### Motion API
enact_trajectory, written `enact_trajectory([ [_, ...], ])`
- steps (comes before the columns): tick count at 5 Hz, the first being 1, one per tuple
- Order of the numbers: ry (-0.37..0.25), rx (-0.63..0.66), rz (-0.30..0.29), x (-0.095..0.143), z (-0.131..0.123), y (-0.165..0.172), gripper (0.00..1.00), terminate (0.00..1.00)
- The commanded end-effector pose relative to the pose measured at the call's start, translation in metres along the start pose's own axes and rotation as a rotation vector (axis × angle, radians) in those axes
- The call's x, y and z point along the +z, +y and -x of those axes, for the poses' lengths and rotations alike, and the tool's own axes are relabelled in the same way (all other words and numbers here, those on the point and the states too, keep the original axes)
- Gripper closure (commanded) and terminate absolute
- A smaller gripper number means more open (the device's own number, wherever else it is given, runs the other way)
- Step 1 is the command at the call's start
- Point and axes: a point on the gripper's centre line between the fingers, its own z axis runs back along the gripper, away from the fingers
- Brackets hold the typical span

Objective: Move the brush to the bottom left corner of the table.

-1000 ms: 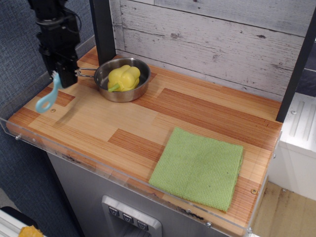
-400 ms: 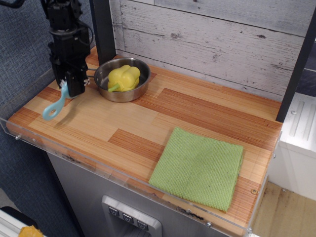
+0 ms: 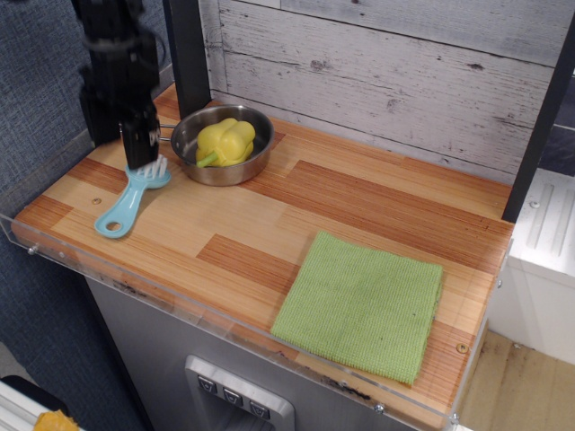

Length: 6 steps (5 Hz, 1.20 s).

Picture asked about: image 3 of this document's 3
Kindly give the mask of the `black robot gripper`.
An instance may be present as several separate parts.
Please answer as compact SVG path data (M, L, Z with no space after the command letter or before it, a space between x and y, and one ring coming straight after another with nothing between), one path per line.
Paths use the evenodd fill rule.
M151 91L159 84L154 35L83 40L91 64L81 69L80 103L95 147L120 138L130 170L156 161L160 122Z

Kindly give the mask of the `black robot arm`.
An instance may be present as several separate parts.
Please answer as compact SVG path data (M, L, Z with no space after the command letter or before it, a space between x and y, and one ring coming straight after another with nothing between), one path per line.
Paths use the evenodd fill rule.
M160 83L156 36L139 24L140 1L74 1L90 64L79 99L94 145L121 139L129 169L154 162L160 122L152 91Z

